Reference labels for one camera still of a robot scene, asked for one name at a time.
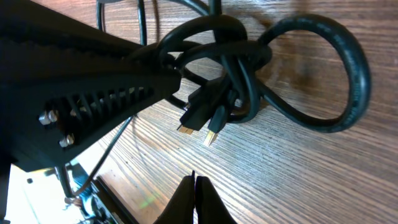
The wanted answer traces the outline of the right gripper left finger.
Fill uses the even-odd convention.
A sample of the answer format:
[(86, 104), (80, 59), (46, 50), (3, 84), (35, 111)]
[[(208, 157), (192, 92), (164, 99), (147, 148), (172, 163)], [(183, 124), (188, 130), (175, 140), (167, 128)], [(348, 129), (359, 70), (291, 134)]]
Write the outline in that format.
[(185, 176), (154, 224), (193, 224), (195, 171)]

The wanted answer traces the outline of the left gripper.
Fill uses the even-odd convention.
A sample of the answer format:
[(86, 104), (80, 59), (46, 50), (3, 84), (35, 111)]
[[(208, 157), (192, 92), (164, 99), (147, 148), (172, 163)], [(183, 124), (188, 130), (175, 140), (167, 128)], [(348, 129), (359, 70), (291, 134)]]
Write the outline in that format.
[(64, 165), (179, 89), (174, 69), (128, 61), (137, 49), (33, 1), (1, 1), (1, 221), (11, 164)]

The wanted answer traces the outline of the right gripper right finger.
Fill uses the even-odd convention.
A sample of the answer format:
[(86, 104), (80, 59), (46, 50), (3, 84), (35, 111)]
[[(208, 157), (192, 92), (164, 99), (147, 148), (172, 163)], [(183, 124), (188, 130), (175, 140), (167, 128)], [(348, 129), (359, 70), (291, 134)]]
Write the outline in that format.
[(195, 208), (198, 224), (236, 224), (208, 177), (196, 179)]

